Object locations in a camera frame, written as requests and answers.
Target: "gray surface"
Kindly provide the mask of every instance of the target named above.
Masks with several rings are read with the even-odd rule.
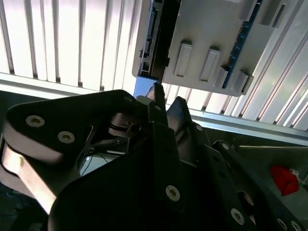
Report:
[[[216,140],[225,140],[231,144],[246,160],[246,163],[262,179],[264,184],[284,203],[284,205],[299,219],[308,221],[308,192],[300,190],[287,196],[281,196],[271,175],[270,166],[280,165],[285,168],[294,168],[303,176],[308,171],[307,149],[304,150],[273,150],[273,149],[238,149],[239,145],[269,145],[293,146],[285,142],[272,141],[263,138],[245,136],[231,132],[218,131],[206,128],[211,143]]]

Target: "metal slat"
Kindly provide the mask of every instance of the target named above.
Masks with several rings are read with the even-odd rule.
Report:
[[[2,25],[5,22],[3,21],[3,18],[1,18],[1,23],[0,23],[0,72],[3,73],[10,73],[9,69],[9,63],[8,63],[8,56],[6,52],[6,47],[5,47],[5,41],[4,41],[4,31],[2,29]]]
[[[125,77],[126,60],[128,57],[129,35],[132,26],[134,0],[124,2],[123,17],[121,21],[120,41],[116,59],[115,82],[113,89],[122,89]]]
[[[33,78],[29,31],[24,0],[3,0],[14,72]]]
[[[58,1],[58,66],[62,84],[78,86],[79,0]]]
[[[201,110],[209,95],[208,91],[192,89],[187,106],[190,109]]]
[[[81,49],[82,87],[100,90],[107,0],[85,1],[85,19]]]
[[[301,117],[298,119],[298,121],[295,123],[294,128],[304,131],[308,129],[308,103],[306,103],[303,113]]]
[[[183,99],[187,99],[187,97],[188,97],[188,90],[189,89],[186,88],[186,87],[179,87],[179,91],[178,91],[177,96],[180,96]]]
[[[167,97],[167,103],[172,104],[179,92],[179,86],[170,85],[170,90]]]
[[[212,93],[205,111],[220,114],[223,106],[225,105],[227,97],[227,95]]]
[[[308,32],[306,33],[303,43],[305,44],[303,49],[301,49],[300,54],[297,56],[293,65],[287,73],[285,73],[285,78],[278,87],[275,95],[267,106],[266,111],[262,115],[260,121],[265,123],[274,123],[275,119],[279,115],[279,112],[286,105],[288,99],[292,93],[296,90],[296,87],[302,79],[307,76],[308,68]]]
[[[268,67],[271,65],[272,60],[280,45],[282,44],[282,41],[284,40],[285,35],[288,32],[291,24],[297,16],[297,13],[301,8],[303,1],[304,0],[295,0],[289,3],[280,27],[274,30],[271,38],[269,39],[267,47],[265,48],[263,55],[253,73],[253,76],[255,78],[253,79],[253,82],[247,94],[239,98],[233,97],[230,100],[226,112],[231,111],[231,116],[238,117],[243,112],[243,110],[245,110],[251,99],[254,97],[255,91],[258,89],[264,74],[266,73]]]
[[[251,120],[258,118],[262,109],[266,106],[266,102],[271,93],[275,90],[279,81],[283,80],[286,72],[296,60],[300,50],[304,46],[302,41],[308,30],[308,17],[304,17],[307,10],[308,2],[305,1],[286,33],[263,79],[258,85],[253,98],[243,114],[243,118]]]
[[[304,83],[302,83],[301,87],[292,98],[284,114],[278,120],[277,125],[285,127],[291,126],[296,117],[300,114],[302,108],[304,108],[308,102],[308,76],[305,77]]]
[[[123,0],[108,2],[109,19],[106,24],[102,72],[104,90],[112,90],[114,87],[123,4]]]
[[[54,24],[52,0],[44,0],[43,5],[43,22],[45,33],[45,53],[46,53],[46,67],[47,67],[47,80],[50,82],[56,81],[56,62],[55,62],[55,42],[54,42]]]
[[[47,80],[43,2],[31,0],[31,12],[37,75],[38,79]]]

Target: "white panel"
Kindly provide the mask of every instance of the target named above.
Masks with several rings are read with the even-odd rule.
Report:
[[[35,64],[40,80],[47,80],[45,35],[43,24],[43,2],[41,0],[31,0],[33,39],[35,51]]]
[[[47,79],[49,82],[56,81],[56,63],[55,63],[55,44],[54,44],[54,24],[52,0],[44,0],[44,32],[45,32],[45,52]]]
[[[3,34],[3,29],[2,25],[0,23],[0,72],[2,73],[10,73],[9,69],[9,63],[8,63],[8,58],[7,58],[7,53],[6,53],[6,48],[5,48],[5,43],[4,43],[4,34]]]
[[[133,10],[134,10],[134,0],[126,0],[124,2],[124,10],[123,10],[124,12],[122,18],[121,32],[120,32],[121,37],[116,60],[114,89],[123,88],[126,59],[128,55],[129,35],[132,26],[131,23],[133,17]]]
[[[58,61],[62,84],[78,86],[79,0],[59,0]]]
[[[201,110],[208,95],[209,95],[208,91],[192,89],[187,102],[188,108],[194,110]]]
[[[252,81],[251,87],[248,89],[247,94],[244,96],[241,96],[239,100],[237,101],[234,110],[232,111],[231,116],[239,116],[242,112],[242,110],[245,108],[245,105],[250,102],[251,97],[253,97],[256,88],[259,86],[265,72],[267,71],[268,67],[271,65],[273,58],[279,49],[279,47],[282,44],[282,41],[285,38],[286,33],[288,32],[289,28],[294,27],[293,20],[297,15],[298,10],[300,9],[302,5],[302,0],[295,0],[291,1],[288,5],[287,12],[283,18],[283,21],[279,28],[275,29],[271,38],[269,39],[269,42],[266,46],[266,49],[264,50],[261,59],[259,60],[259,63],[253,73],[253,76],[255,77]],[[300,23],[300,19],[294,21],[295,24]]]
[[[213,77],[219,59],[220,59],[220,51],[210,48],[200,77],[201,81],[208,81]]]
[[[16,75],[32,78],[32,61],[24,0],[3,1]]]
[[[294,63],[299,51],[304,46],[302,41],[308,31],[308,17],[304,16],[307,14],[307,10],[308,1],[305,1],[258,85],[249,106],[243,114],[243,118],[257,119],[284,71]]]
[[[104,90],[112,90],[114,87],[116,59],[118,52],[118,43],[120,36],[120,20],[122,17],[123,0],[108,1],[110,3],[110,21],[106,25],[105,51],[103,57],[102,83]]]
[[[179,86],[176,85],[171,85],[170,86],[170,90],[169,90],[169,94],[168,94],[168,98],[167,98],[167,103],[168,104],[172,104],[173,101],[175,100],[177,94],[179,91]]]
[[[307,76],[307,60],[308,60],[308,42],[301,50],[292,67],[285,73],[285,78],[279,86],[275,96],[268,104],[267,110],[261,117],[260,121],[265,123],[273,123],[279,112],[283,109],[288,99],[295,91],[298,83],[302,78]]]
[[[107,0],[86,0],[80,79],[82,87],[100,90]]]
[[[308,103],[305,106],[305,110],[298,122],[294,125],[295,129],[307,130],[308,129]]]
[[[182,43],[177,64],[174,70],[174,76],[184,77],[188,66],[188,62],[192,53],[193,46],[190,44]]]
[[[186,87],[180,87],[177,96],[180,96],[180,97],[182,97],[183,99],[186,99],[186,96],[188,96],[188,95],[187,95],[187,91],[188,91],[188,90],[189,90],[189,89],[186,88]]]
[[[227,97],[228,97],[227,95],[213,93],[206,106],[205,111],[220,114],[226,102]]]

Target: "white slatted wall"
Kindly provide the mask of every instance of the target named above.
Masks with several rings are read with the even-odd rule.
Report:
[[[131,70],[142,4],[142,0],[0,0],[0,72],[19,76],[17,82],[27,77],[133,94],[136,78]]]

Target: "white plastic component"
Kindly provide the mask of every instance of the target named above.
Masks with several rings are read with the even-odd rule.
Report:
[[[286,7],[287,2],[283,0],[272,0],[261,23],[266,26],[278,28],[287,11]]]
[[[192,53],[193,46],[191,44],[182,43],[177,64],[174,70],[174,76],[184,77],[188,66],[188,62]]]
[[[217,68],[220,59],[220,51],[215,48],[210,48],[207,53],[205,65],[200,76],[200,81],[208,81],[213,79],[213,75]]]
[[[224,67],[220,67],[219,73],[218,73],[218,76],[217,76],[217,79],[216,79],[216,82],[215,82],[215,86],[217,88],[219,88],[219,89],[222,88],[222,85],[223,85],[223,83],[226,79],[227,74],[228,74],[227,70]]]
[[[252,15],[252,12],[254,11],[256,3],[257,3],[257,0],[244,0],[240,19],[244,21],[249,21]]]
[[[248,86],[249,83],[247,83],[248,78],[249,78],[248,74],[246,74],[243,71],[239,71],[237,77],[234,76],[234,78],[232,78],[231,81],[228,82],[227,87],[228,89],[235,91],[237,94],[241,94],[244,90],[246,90],[249,87]]]

